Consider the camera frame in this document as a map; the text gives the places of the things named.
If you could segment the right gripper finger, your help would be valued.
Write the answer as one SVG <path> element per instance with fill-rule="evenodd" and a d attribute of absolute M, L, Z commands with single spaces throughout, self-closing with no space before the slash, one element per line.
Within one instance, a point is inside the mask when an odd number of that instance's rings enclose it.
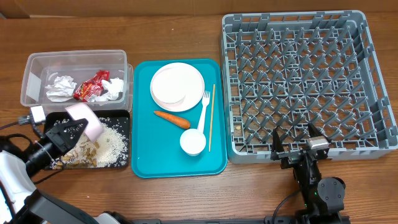
<path fill-rule="evenodd" d="M 280 140 L 278 134 L 278 128 L 275 128 L 272 132 L 272 149 L 271 152 L 276 154 L 277 152 L 284 152 L 284 147 L 282 145 L 282 141 Z"/>
<path fill-rule="evenodd" d="M 319 129 L 317 129 L 317 127 L 314 124 L 308 123 L 307 128 L 308 128 L 309 136 L 311 138 L 325 137 L 325 135 Z"/>

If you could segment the pink bowl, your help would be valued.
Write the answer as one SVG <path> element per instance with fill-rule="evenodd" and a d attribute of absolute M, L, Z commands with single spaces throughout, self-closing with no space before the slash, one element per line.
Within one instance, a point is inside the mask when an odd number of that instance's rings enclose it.
<path fill-rule="evenodd" d="M 95 143 L 104 132 L 101 121 L 87 104 L 77 103 L 66 107 L 65 110 L 73 120 L 87 120 L 88 124 L 84 130 L 84 134 L 92 143 Z"/>

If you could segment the white napkin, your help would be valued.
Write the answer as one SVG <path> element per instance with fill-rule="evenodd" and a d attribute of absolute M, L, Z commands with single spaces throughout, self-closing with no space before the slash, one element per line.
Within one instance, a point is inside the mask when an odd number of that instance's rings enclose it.
<path fill-rule="evenodd" d="M 45 87 L 46 96 L 51 102 L 65 102 L 73 98 L 76 86 L 71 76 L 56 77 L 52 85 Z"/>

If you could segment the red snack wrapper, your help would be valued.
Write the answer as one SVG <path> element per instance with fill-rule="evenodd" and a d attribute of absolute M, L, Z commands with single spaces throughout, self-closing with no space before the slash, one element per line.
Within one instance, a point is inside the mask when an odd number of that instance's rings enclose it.
<path fill-rule="evenodd" d="M 73 98 L 83 102 L 94 102 L 97 96 L 100 96 L 104 90 L 102 81 L 109 80 L 110 72 L 99 70 L 91 79 L 83 82 L 74 92 Z"/>

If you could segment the white tissue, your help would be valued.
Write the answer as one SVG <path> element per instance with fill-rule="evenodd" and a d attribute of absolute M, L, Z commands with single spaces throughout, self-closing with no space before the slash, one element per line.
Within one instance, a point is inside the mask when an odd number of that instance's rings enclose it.
<path fill-rule="evenodd" d="M 111 78 L 110 81 L 101 81 L 103 90 L 106 93 L 101 94 L 95 98 L 95 101 L 113 101 L 117 100 L 119 93 L 124 91 L 124 80 L 119 78 Z"/>

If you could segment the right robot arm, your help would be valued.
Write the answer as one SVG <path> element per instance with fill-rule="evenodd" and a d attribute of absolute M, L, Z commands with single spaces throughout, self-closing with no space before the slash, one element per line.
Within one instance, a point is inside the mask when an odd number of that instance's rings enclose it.
<path fill-rule="evenodd" d="M 307 144 L 298 151 L 285 151 L 277 129 L 272 132 L 271 159 L 281 161 L 282 169 L 293 169 L 294 179 L 299 185 L 298 191 L 287 196 L 271 217 L 265 217 L 265 223 L 296 224 L 347 224 L 349 216 L 342 216 L 344 209 L 345 182 L 338 177 L 323 178 L 317 162 L 328 157 L 331 140 L 321 133 L 312 123 L 307 124 L 310 137 Z M 293 216 L 278 216 L 279 209 L 290 198 L 302 194 L 305 208 Z"/>

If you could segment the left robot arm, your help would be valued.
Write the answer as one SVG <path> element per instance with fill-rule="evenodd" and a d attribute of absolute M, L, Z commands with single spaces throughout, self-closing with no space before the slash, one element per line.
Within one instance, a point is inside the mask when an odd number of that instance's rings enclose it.
<path fill-rule="evenodd" d="M 40 138 L 21 150 L 11 142 L 13 135 L 1 136 L 1 222 L 3 223 L 100 223 L 121 224 L 130 221 L 118 212 L 105 211 L 92 217 L 83 210 L 55 198 L 36 187 L 31 178 L 56 159 L 72 150 L 80 137 L 92 142 L 103 133 L 98 117 L 84 103 L 66 108 L 71 120 L 42 132 L 38 126 L 46 122 L 42 106 L 18 119 L 29 124 Z"/>

